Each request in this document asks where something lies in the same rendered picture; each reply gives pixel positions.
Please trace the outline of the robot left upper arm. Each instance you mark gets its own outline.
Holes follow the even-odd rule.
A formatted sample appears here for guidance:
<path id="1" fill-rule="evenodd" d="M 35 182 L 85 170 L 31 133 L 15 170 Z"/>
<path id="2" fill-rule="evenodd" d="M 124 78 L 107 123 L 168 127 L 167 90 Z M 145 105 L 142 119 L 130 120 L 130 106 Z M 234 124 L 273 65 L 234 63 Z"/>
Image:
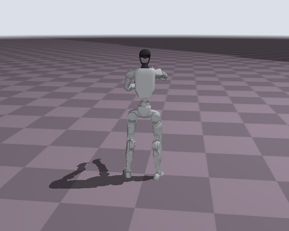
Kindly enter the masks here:
<path id="1" fill-rule="evenodd" d="M 132 86 L 130 84 L 131 84 L 132 78 L 134 76 L 134 71 L 135 71 L 135 69 L 129 69 L 127 74 L 126 74 L 125 85 L 124 85 L 124 89 L 126 91 L 130 91 L 132 89 Z"/>

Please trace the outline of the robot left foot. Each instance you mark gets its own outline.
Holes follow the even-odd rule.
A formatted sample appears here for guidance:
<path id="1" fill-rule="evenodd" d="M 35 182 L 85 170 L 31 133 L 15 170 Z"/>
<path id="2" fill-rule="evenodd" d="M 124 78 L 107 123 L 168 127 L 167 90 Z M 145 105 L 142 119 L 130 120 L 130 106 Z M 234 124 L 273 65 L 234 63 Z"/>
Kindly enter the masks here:
<path id="1" fill-rule="evenodd" d="M 127 170 L 127 172 L 126 172 L 126 168 L 124 168 L 124 174 L 127 178 L 130 178 L 131 177 L 131 170 L 130 171 Z"/>

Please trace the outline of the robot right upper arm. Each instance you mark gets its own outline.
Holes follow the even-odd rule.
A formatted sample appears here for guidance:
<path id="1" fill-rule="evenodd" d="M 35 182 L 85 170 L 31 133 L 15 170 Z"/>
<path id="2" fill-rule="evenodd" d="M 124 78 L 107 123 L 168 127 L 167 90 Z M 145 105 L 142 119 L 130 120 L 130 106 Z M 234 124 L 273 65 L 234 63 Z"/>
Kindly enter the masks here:
<path id="1" fill-rule="evenodd" d="M 159 77 L 162 80 L 166 80 L 168 77 L 168 75 L 164 71 L 162 71 L 161 68 L 156 69 L 155 72 L 156 72 L 156 77 Z"/>

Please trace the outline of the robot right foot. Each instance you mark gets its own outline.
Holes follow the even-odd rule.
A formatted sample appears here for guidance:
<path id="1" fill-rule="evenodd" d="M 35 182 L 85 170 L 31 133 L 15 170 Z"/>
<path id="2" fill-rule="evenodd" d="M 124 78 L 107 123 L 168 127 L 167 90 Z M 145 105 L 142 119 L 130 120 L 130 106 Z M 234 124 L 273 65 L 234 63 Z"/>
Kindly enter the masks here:
<path id="1" fill-rule="evenodd" d="M 161 172 L 161 174 L 158 174 L 158 172 L 157 172 L 157 174 L 154 175 L 153 179 L 158 180 L 160 177 L 163 176 L 163 174 L 164 174 L 163 172 Z"/>

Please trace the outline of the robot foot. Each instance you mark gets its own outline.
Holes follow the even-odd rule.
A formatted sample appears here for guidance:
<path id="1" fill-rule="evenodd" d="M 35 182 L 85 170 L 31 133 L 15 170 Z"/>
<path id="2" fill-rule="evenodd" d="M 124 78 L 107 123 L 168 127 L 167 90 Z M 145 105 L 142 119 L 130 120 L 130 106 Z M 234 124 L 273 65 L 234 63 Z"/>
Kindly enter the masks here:
<path id="1" fill-rule="evenodd" d="M 153 179 L 158 180 L 160 177 L 163 176 L 163 174 L 164 174 L 163 172 L 161 172 L 161 174 L 158 174 L 158 172 L 157 172 L 157 174 L 154 175 Z"/>
<path id="2" fill-rule="evenodd" d="M 131 177 L 131 170 L 130 171 L 127 170 L 127 172 L 126 172 L 126 168 L 124 168 L 124 174 L 127 178 L 130 178 Z"/>

